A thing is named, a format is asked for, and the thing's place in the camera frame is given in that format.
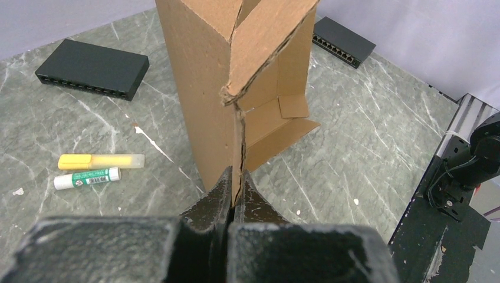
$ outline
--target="open cardboard box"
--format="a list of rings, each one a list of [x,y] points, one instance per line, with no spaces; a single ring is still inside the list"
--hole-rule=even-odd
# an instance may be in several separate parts
[[[253,171],[319,126],[305,119],[318,0],[156,0],[205,189]]]

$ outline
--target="highlighter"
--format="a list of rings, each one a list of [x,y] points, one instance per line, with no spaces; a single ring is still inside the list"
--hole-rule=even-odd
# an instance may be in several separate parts
[[[144,167],[143,154],[63,154],[57,166],[61,170],[135,169]]]

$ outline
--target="white wall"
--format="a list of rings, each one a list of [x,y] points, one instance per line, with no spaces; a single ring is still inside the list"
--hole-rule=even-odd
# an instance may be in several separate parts
[[[0,0],[0,60],[154,7],[154,0]]]
[[[448,96],[500,108],[499,0],[322,0],[318,14]]]

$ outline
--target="printed label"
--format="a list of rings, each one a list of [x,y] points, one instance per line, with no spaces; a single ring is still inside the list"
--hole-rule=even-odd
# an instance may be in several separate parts
[[[109,169],[95,170],[84,173],[75,173],[72,175],[71,178],[74,187],[79,187],[83,185],[94,185],[98,183],[109,182],[111,180],[109,176]]]

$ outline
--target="glue stick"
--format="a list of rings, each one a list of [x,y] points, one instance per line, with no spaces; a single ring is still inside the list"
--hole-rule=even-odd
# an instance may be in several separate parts
[[[54,187],[56,190],[70,189],[72,187],[81,187],[83,185],[95,185],[118,181],[121,179],[120,168],[95,170],[83,173],[68,174],[54,178]]]

